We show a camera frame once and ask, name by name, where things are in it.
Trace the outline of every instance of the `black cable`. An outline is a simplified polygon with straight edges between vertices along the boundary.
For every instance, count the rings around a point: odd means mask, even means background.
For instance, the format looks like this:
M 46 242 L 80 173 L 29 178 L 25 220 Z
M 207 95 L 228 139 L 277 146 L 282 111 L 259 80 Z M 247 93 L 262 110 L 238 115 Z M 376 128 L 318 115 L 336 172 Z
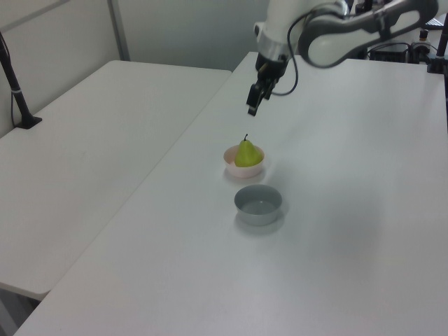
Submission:
M 295 88 L 297 87 L 297 84 L 299 83 L 299 69 L 297 66 L 297 61 L 295 60 L 294 57 L 294 50 L 293 50 L 293 45 L 291 44 L 291 32 L 294 28 L 294 26 L 299 23 L 300 21 L 302 21 L 304 18 L 306 18 L 311 12 L 308 12 L 304 15 L 301 15 L 296 21 L 294 21 L 292 23 L 292 25 L 289 27 L 288 29 L 288 35 L 287 35 L 287 40 L 288 40 L 288 48 L 289 48 L 289 52 L 291 53 L 291 57 L 293 59 L 293 63 L 294 63 L 294 70 L 295 70 L 295 82 L 293 85 L 293 88 L 287 92 L 284 93 L 277 93 L 277 92 L 273 92 L 272 94 L 275 96 L 287 96 L 290 95 L 291 93 L 294 92 Z
M 6 41 L 5 41 L 5 39 L 3 38 L 3 35 L 1 34 L 1 31 L 0 31 L 0 41 L 3 43 L 3 46 L 4 46 L 5 49 L 6 49 L 6 53 L 8 54 L 9 62 L 11 62 L 11 55 L 10 55 L 10 53 L 9 53 L 8 45 L 6 44 Z
M 383 49 L 383 48 L 387 48 L 387 47 L 391 47 L 391 46 L 397 46 L 397 45 L 407 46 L 408 51 L 411 48 L 411 45 L 406 42 L 385 43 L 385 44 L 377 45 L 376 47 L 373 47 L 372 49 L 367 51 L 367 55 L 370 54 L 372 51 L 377 51 L 379 49 Z
M 6 49 L 6 53 L 8 54 L 9 62 L 11 63 L 11 54 L 9 53 L 8 45 L 6 44 L 5 39 L 3 38 L 3 35 L 0 31 L 0 41 L 3 43 L 4 48 Z M 11 122 L 13 124 L 13 127 L 15 128 L 14 123 L 14 94 L 11 92 Z
M 13 127 L 15 128 L 13 112 L 14 112 L 14 94 L 11 93 L 11 122 L 13 123 Z

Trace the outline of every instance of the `black clamp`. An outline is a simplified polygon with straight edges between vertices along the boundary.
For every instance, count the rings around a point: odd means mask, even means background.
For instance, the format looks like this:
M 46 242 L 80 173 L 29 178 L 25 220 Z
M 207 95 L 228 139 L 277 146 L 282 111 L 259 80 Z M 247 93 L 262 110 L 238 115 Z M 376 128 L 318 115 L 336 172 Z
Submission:
M 391 24 L 389 23 L 389 16 L 384 9 L 377 10 L 373 13 L 373 20 L 377 25 L 379 37 L 381 41 L 387 41 L 391 39 Z

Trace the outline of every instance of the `white wall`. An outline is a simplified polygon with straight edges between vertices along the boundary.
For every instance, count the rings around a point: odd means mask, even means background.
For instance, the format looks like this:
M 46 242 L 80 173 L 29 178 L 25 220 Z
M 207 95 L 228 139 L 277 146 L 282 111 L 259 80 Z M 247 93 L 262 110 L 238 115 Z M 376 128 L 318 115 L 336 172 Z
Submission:
M 268 0 L 117 0 L 132 61 L 233 71 Z
M 108 61 L 119 59 L 107 0 L 70 0 L 3 37 L 33 114 Z M 0 137 L 12 129 L 10 99 L 1 69 Z M 16 105 L 14 109 L 19 120 Z

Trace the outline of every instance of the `bowl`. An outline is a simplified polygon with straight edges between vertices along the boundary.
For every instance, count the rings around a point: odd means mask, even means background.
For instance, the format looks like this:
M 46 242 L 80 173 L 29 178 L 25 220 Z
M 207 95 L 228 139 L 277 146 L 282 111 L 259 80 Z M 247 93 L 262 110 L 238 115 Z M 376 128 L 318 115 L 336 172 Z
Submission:
M 237 156 L 239 145 L 230 147 L 224 152 L 225 168 L 230 175 L 241 179 L 248 179 L 249 177 L 254 177 L 261 172 L 261 169 L 263 168 L 263 161 L 265 160 L 265 152 L 263 152 L 260 147 L 255 147 L 260 151 L 263 159 L 260 163 L 250 167 L 235 166 L 235 157 Z
M 255 184 L 238 191 L 234 202 L 243 221 L 250 225 L 263 226 L 277 219 L 282 198 L 277 189 Z

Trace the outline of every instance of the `white table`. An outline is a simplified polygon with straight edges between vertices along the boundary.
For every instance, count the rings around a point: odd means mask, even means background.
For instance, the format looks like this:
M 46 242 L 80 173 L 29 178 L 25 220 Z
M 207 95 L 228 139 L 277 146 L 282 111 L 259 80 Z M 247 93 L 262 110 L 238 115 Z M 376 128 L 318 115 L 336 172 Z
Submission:
M 443 77 L 411 64 L 320 70 L 299 59 L 294 94 L 264 101 L 253 118 L 245 101 L 255 59 L 243 60 L 17 336 L 446 335 Z M 277 90 L 292 82 L 290 68 Z M 237 180 L 222 154 L 246 133 L 267 164 Z M 283 194 L 275 224 L 235 216 L 233 197 L 251 183 Z
M 41 300 L 229 75 L 110 62 L 0 139 L 0 288 Z

